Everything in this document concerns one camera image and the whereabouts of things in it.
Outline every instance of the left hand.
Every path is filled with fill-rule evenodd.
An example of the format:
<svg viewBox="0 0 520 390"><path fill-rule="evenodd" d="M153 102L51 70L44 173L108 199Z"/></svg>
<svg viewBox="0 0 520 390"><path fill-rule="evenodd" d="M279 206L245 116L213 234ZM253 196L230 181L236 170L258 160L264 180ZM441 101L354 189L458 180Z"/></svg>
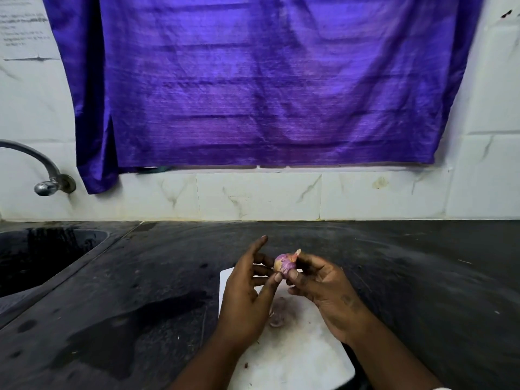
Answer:
<svg viewBox="0 0 520 390"><path fill-rule="evenodd" d="M274 260L258 252L266 242L267 236L261 237L240 257L224 290L215 335L226 339L240 354L262 334L272 299L282 281L282 274L272 271ZM264 287L258 294L254 287L260 285Z"/></svg>

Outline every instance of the forearm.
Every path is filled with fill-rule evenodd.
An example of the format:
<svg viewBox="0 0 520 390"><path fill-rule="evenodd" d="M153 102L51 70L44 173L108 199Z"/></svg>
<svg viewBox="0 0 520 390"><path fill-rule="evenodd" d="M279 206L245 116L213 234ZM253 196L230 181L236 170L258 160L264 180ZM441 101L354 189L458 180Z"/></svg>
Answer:
<svg viewBox="0 0 520 390"><path fill-rule="evenodd" d="M216 331L180 373L170 390L225 390L241 353Z"/></svg>
<svg viewBox="0 0 520 390"><path fill-rule="evenodd" d="M432 390L439 380L368 310L349 346L374 390Z"/></svg>

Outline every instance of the hand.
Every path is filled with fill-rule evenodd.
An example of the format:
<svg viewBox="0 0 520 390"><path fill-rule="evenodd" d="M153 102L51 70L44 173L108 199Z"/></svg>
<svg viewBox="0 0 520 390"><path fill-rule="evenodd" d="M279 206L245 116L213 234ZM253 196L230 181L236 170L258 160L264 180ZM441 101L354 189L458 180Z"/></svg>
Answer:
<svg viewBox="0 0 520 390"><path fill-rule="evenodd" d="M351 344L361 322L370 315L343 270L312 254L300 253L296 266L303 274L291 269L288 284L292 295L301 295L314 302L332 335Z"/></svg>
<svg viewBox="0 0 520 390"><path fill-rule="evenodd" d="M266 242L267 236L261 237L240 257L224 290L215 334L224 337L240 354L262 334L282 281L282 274L272 271L274 260L258 252ZM260 285L264 287L258 294L254 287Z"/></svg>

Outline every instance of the tap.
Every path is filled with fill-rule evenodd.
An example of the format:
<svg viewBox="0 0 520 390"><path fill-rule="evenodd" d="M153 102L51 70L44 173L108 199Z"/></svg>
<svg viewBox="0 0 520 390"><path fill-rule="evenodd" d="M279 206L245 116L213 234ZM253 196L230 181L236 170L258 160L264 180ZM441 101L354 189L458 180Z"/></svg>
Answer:
<svg viewBox="0 0 520 390"><path fill-rule="evenodd" d="M76 182L74 179L69 175L61 174L56 164L54 164L51 159L43 153L40 153L27 145L5 139L0 139L0 148L9 148L26 153L29 156L33 156L45 166L49 173L49 180L40 182L34 186L34 191L38 196L52 196L58 190L70 194L76 190Z"/></svg>

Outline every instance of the curtain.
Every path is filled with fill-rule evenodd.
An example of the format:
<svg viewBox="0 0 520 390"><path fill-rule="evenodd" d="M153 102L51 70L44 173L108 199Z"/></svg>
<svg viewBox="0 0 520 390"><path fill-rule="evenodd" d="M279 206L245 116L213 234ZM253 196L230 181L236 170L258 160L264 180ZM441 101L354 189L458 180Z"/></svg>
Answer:
<svg viewBox="0 0 520 390"><path fill-rule="evenodd" d="M90 194L133 167L433 163L483 0L44 0Z"/></svg>

